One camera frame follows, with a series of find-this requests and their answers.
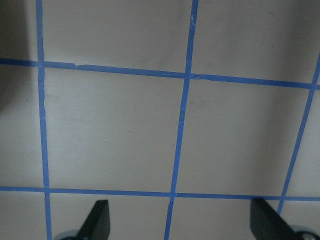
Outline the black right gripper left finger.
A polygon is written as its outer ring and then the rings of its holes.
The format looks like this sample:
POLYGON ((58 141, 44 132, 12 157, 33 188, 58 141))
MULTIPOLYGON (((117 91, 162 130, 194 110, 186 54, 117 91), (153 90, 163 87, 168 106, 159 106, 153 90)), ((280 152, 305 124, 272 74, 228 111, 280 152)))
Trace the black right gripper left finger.
POLYGON ((71 234, 69 231, 55 237, 56 240, 108 240, 111 232, 108 200, 97 200, 81 228, 71 234))

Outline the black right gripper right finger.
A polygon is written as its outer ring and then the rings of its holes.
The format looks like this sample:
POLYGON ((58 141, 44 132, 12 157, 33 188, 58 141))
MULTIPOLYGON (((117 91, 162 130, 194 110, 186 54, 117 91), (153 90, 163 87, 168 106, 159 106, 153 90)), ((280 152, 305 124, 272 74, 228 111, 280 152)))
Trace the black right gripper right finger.
POLYGON ((250 230, 256 240, 318 240, 310 230, 295 230, 262 197, 250 200, 250 230))

